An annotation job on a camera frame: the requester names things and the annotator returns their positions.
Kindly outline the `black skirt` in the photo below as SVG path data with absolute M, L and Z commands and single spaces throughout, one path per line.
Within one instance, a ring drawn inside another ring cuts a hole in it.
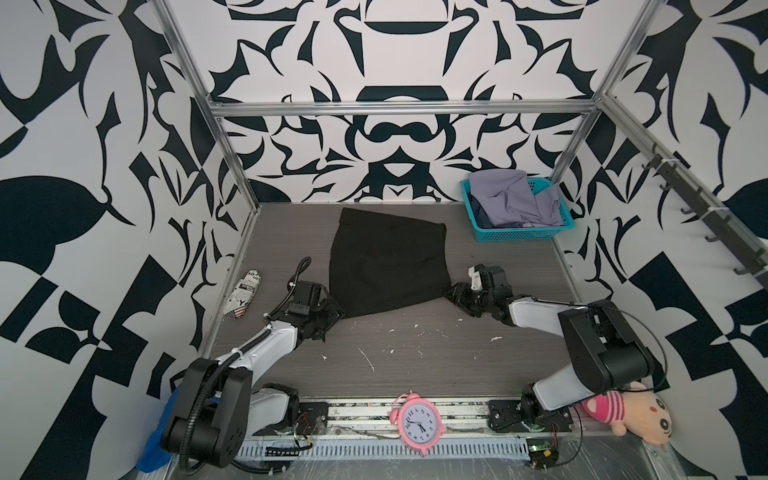
M 332 298 L 354 318 L 442 297 L 451 285 L 446 236 L 443 223 L 344 208 L 330 253 Z

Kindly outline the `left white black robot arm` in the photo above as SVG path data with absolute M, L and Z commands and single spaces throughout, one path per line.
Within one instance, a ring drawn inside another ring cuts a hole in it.
M 266 313 L 256 335 L 223 356 L 194 360 L 183 372 L 154 435 L 155 451 L 176 456 L 181 473 L 193 476 L 205 466 L 240 468 L 235 457 L 249 434 L 294 424 L 299 405 L 294 389 L 254 385 L 304 341 L 324 340 L 345 315 L 324 285 L 302 280 L 311 262 L 300 260 L 286 296 Z

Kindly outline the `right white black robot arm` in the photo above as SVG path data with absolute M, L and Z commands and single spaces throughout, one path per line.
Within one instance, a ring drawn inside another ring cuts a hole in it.
M 541 431 L 568 409 L 595 396 L 616 392 L 655 391 L 639 381 L 654 373 L 654 357 L 627 320 L 628 314 L 608 300 L 588 304 L 545 301 L 516 295 L 505 271 L 475 265 L 470 280 L 456 283 L 445 297 L 465 314 L 491 315 L 511 327 L 535 329 L 560 337 L 570 363 L 526 386 L 514 412 L 493 411 L 489 426 L 503 431 L 516 424 Z

